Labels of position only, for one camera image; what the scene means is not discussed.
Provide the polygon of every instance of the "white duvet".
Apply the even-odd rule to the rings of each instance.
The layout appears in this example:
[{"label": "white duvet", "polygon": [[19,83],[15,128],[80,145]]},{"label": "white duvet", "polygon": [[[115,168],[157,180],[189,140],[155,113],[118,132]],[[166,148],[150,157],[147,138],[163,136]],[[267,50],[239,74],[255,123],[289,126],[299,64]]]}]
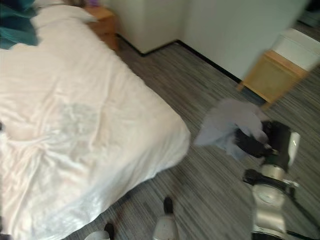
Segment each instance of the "white duvet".
[{"label": "white duvet", "polygon": [[86,25],[37,30],[39,46],[1,50],[4,233],[60,240],[139,183],[176,165],[190,133]]}]

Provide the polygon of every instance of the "pillow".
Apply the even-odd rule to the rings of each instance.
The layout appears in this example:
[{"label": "pillow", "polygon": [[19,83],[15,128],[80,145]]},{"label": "pillow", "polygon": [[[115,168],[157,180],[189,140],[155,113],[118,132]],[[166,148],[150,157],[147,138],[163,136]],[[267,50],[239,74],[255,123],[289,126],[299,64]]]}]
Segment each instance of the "pillow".
[{"label": "pillow", "polygon": [[62,0],[35,0],[33,6],[36,8],[45,8],[50,5],[65,4]]},{"label": "pillow", "polygon": [[76,18],[84,23],[96,22],[97,19],[77,6],[68,5],[52,5],[50,7],[41,8],[38,15],[31,19],[36,29],[44,27],[50,23],[61,19]]},{"label": "pillow", "polygon": [[36,31],[30,18],[36,15],[33,0],[1,0],[0,48],[9,49],[17,43],[37,45]]}]

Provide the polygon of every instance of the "black baseboard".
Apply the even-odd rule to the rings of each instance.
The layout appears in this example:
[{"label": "black baseboard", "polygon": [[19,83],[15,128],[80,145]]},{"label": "black baseboard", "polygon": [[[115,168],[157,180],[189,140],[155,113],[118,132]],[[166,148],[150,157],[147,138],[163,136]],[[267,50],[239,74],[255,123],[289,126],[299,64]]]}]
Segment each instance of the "black baseboard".
[{"label": "black baseboard", "polygon": [[153,49],[153,50],[151,50],[151,51],[148,51],[148,52],[146,52],[146,53],[142,53],[142,52],[140,52],[135,46],[133,46],[130,42],[128,42],[127,39],[125,39],[123,36],[121,36],[119,33],[117,33],[116,35],[117,35],[117,37],[119,37],[119,38],[121,38],[123,41],[125,41],[131,48],[133,48],[141,57],[148,56],[149,54],[152,54],[152,53],[154,53],[154,52],[156,52],[156,51],[158,51],[158,50],[160,50],[160,49],[164,49],[165,47],[167,47],[167,46],[169,46],[169,45],[177,42],[177,40],[174,40],[174,41],[171,41],[171,42],[169,42],[169,43],[167,43],[167,44],[164,44],[164,45],[162,45],[162,46],[159,46],[159,47],[157,47],[157,48],[155,48],[155,49]]},{"label": "black baseboard", "polygon": [[174,44],[174,43],[178,43],[179,45],[181,45],[182,47],[184,47],[185,49],[189,50],[191,53],[193,53],[194,55],[196,55],[197,57],[201,58],[203,61],[205,61],[206,63],[208,63],[209,65],[211,65],[212,67],[214,67],[215,69],[219,70],[221,73],[223,73],[224,75],[228,76],[229,78],[231,78],[232,80],[234,80],[236,83],[240,83],[241,79],[239,79],[238,77],[236,77],[235,75],[233,75],[231,72],[225,70],[223,67],[219,66],[218,64],[216,64],[215,62],[211,61],[209,58],[207,58],[206,56],[202,55],[200,52],[194,50],[192,47],[190,47],[189,45],[185,44],[183,41],[181,40],[175,40],[172,42],[169,42],[163,46],[160,46],[154,50],[151,50],[147,53],[142,53],[140,52],[138,49],[135,48],[135,46],[133,46],[130,42],[128,42],[123,36],[121,36],[120,34],[117,33],[117,36],[119,38],[121,38],[122,40],[124,40],[130,47],[132,47],[141,57],[145,57],[149,54],[154,53],[155,51],[158,51],[160,49],[166,48],[167,46]]},{"label": "black baseboard", "polygon": [[209,58],[207,58],[206,56],[202,55],[200,52],[194,50],[192,47],[190,47],[189,45],[185,44],[183,41],[181,40],[177,40],[176,41],[178,44],[180,44],[181,46],[183,46],[184,48],[186,48],[187,50],[189,50],[191,53],[193,53],[194,55],[196,55],[197,57],[201,58],[203,61],[205,61],[207,64],[211,65],[212,67],[214,67],[215,69],[219,70],[221,73],[223,73],[224,75],[228,76],[229,78],[231,78],[232,80],[234,80],[236,83],[240,83],[241,79],[236,77],[235,75],[233,75],[231,72],[225,70],[223,67],[219,66],[218,64],[216,64],[215,62],[211,61]]}]

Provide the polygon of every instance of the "gray striped carpet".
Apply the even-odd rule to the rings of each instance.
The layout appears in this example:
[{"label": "gray striped carpet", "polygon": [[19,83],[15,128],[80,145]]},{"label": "gray striped carpet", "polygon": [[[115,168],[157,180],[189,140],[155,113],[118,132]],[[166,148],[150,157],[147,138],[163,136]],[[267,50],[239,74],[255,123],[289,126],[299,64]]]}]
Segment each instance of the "gray striped carpet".
[{"label": "gray striped carpet", "polygon": [[[178,44],[146,57],[123,41],[120,46],[123,61],[180,114],[192,139],[205,113],[219,100],[262,103],[247,90],[237,92],[233,80]],[[287,178],[300,183],[298,201],[320,221],[320,67],[266,114],[300,133],[298,155]],[[149,240],[166,195],[174,200],[182,240],[248,240],[253,200],[251,188],[241,179],[245,169],[258,169],[259,163],[252,157],[236,161],[214,146],[191,146],[179,165],[140,184],[65,240],[83,240],[108,221],[115,224],[117,240]],[[289,200],[283,211],[289,230],[317,237]]]}]

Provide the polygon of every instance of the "gray cloth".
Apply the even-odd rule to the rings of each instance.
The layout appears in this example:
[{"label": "gray cloth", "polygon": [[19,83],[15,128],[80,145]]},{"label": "gray cloth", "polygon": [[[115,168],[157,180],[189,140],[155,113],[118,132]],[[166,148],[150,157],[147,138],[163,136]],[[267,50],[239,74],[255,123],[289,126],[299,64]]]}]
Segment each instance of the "gray cloth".
[{"label": "gray cloth", "polygon": [[268,137],[262,131],[261,121],[267,119],[260,108],[250,102],[223,99],[206,114],[194,144],[216,145],[235,159],[242,159],[247,154],[235,144],[235,130],[239,128],[246,135],[254,136],[256,140],[265,144]]}]

